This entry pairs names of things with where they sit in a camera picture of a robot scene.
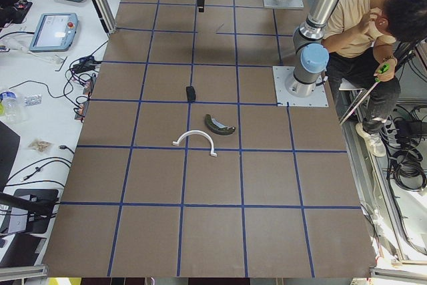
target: white curved handle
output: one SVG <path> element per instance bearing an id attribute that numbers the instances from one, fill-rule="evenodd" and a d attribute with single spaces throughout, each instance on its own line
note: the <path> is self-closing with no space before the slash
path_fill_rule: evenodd
<path id="1" fill-rule="evenodd" d="M 205 133 L 202 130 L 189 130 L 189 131 L 183 133 L 182 135 L 180 135 L 180 137 L 178 138 L 177 141 L 173 141 L 172 145 L 179 146 L 179 143 L 181 143 L 181 141 L 185 137 L 190 136 L 190 135 L 202 135 L 202 136 L 204 136 L 207 140 L 209 140 L 209 143 L 211 143 L 211 156 L 213 156 L 213 157 L 217 156 L 215 153 L 215 150 L 214 150 L 214 141 L 212 140 L 211 136 L 209 136 L 207 133 Z"/>

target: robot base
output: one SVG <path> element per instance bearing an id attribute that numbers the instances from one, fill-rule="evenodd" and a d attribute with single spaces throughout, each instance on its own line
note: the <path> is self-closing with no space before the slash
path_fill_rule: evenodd
<path id="1" fill-rule="evenodd" d="M 264 0 L 264 8 L 302 10 L 304 8 L 304 4 L 302 3 L 302 0 Z"/>
<path id="2" fill-rule="evenodd" d="M 295 67 L 273 66 L 274 86 L 276 88 L 276 100 L 278 106 L 286 107 L 329 107 L 328 99 L 323 85 L 316 86 L 311 95 L 307 97 L 296 97 L 292 95 L 285 86 L 286 79 L 293 74 Z"/>

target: tiled table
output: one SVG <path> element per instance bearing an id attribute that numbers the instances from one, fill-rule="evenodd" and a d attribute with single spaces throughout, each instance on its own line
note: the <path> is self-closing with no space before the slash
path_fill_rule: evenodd
<path id="1" fill-rule="evenodd" d="M 276 106 L 272 66 L 294 65 L 307 11 L 206 5 L 122 0 L 45 255 L 50 274 L 367 276 L 374 251 L 334 108 Z M 216 158 L 202 136 L 172 146 L 207 131 L 207 113 L 237 127 L 212 134 Z"/>

